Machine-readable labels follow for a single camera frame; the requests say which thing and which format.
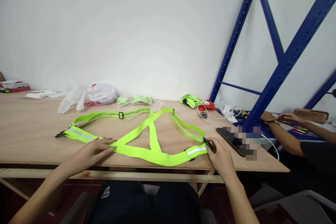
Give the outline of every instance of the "plywood tabletop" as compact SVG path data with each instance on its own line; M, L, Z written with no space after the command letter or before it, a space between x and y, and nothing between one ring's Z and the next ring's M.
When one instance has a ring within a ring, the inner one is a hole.
M99 111L129 111L127 107L117 108L116 103L103 106L89 106L83 111L77 112L73 107L66 114L58 114L57 109L63 97L42 99L30 99L23 96L28 92L0 93L0 163L24 163L24 164L60 164L72 153L80 149L84 143L67 137L55 138L54 136L68 128L79 116ZM176 115L185 123L201 128L207 137L221 136L216 132L216 127L203 121L192 110L177 101L162 101L162 108L172 107ZM212 111L213 117L220 115ZM100 118L91 123L85 130L102 137L121 138L141 122L148 118L144 113L132 120L125 118ZM232 126L226 119L210 122L220 126ZM158 140L163 152L176 154L185 149L200 145L200 143L186 137L170 114L160 116L154 122ZM129 145L143 148L149 147L149 130L146 128L142 134L131 141ZM264 149L258 151L256 161L247 161L239 156L229 145L234 166L241 171L262 172L288 172L289 170L271 156ZM128 157L119 153L113 153L99 165L111 167L148 167L163 168L143 159ZM208 155L198 156L194 161L170 167L170 169L200 169L212 170L213 166Z

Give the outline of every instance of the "smartphone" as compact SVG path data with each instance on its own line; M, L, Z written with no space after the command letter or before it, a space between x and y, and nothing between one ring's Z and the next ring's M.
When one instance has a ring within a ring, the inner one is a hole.
M241 140L236 138L232 133L224 128L217 128L216 131L231 145L231 147L238 152L242 157L245 157L246 149Z

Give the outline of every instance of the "hand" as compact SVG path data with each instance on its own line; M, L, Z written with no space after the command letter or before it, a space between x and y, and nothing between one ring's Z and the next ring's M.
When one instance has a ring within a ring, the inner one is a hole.
M261 120L263 120L263 121L272 121L272 120L275 120L275 117L272 115L271 112L265 111L261 115Z
M108 144L115 141L116 139L112 138L94 139L67 158L54 170L54 172L57 173L58 176L67 179L86 170L96 164L99 160L109 156L117 147Z
M293 123L293 124L301 125L301 124L307 123L307 120L302 119L301 117L298 117L291 113L283 113L279 117L283 117L285 121Z
M232 179L238 179L231 153L224 140L219 138L208 138L208 140L216 148L216 153L213 153L209 146L206 146L210 161L224 182L227 183Z

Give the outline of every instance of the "wooden table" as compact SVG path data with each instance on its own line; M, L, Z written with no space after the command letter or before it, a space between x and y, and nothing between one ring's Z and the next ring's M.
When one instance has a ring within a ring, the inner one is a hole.
M84 143L67 137L55 138L54 136L68 128L79 116L98 111L121 111L130 109L127 106L117 108L116 103L103 106L86 107L77 112L75 107L66 114L58 114L57 108L63 97L42 99L30 99L23 96L28 92L0 93L0 163L9 164L48 164L58 165L68 156L83 147ZM201 128L207 137L221 136L216 132L216 127L206 123L197 113L184 104L177 101L162 101L162 108L172 107L176 115L185 123ZM210 112L213 117L221 117L216 111ZM100 118L85 128L86 131L103 137L121 138L141 122L148 118L144 113L132 120L125 118ZM210 122L232 126L226 119ZM163 152L176 154L185 149L200 145L200 143L186 137L170 114L166 113L155 120L158 140ZM143 148L149 147L149 130L146 128L142 134L131 141L129 145ZM256 161L247 161L239 156L228 144L231 150L233 163L238 171L258 172L288 172L283 164L277 161L264 149L258 151ZM197 182L197 191L201 195L207 183L223 183L218 175L213 175L215 170L208 155L198 156L194 161L185 162L175 167L163 167L150 163L143 159L128 157L119 153L113 153L97 166L115 168L140 168L142 172L130 171L84 171L71 178L73 179L109 179L109 180L138 180L138 181L180 181ZM51 170L47 169L0 169L0 180L6 178L45 178Z

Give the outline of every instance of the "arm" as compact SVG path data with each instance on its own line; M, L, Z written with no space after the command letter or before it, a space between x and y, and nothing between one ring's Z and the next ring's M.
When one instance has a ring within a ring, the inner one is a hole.
M107 157L116 149L116 147L108 144L115 141L112 138L96 138L70 156L47 176L32 197L10 220L9 224L37 223L50 210L63 183L69 177L86 170L99 160Z
M315 125L305 119L302 119L294 114L281 114L283 118L291 123L298 124L303 128L308 129L309 131L313 132L314 134L318 135L320 138L325 140L328 143L336 144L336 133L330 132L318 125Z
M261 119L264 121L275 120L274 116L268 111L265 111L262 114ZM268 126L270 130L272 131L274 137L286 149L287 152L289 152L290 154L296 155L296 156L301 156L301 157L305 156L305 154L303 153L301 149L300 141L296 137L294 137L291 133L283 129L280 126L280 124L272 123L272 124L269 124Z
M218 138L208 138L208 140L216 147L216 153L213 153L206 146L214 168L225 182L235 222L237 224L259 223L246 196L244 186L237 176L231 153L226 146L227 143Z

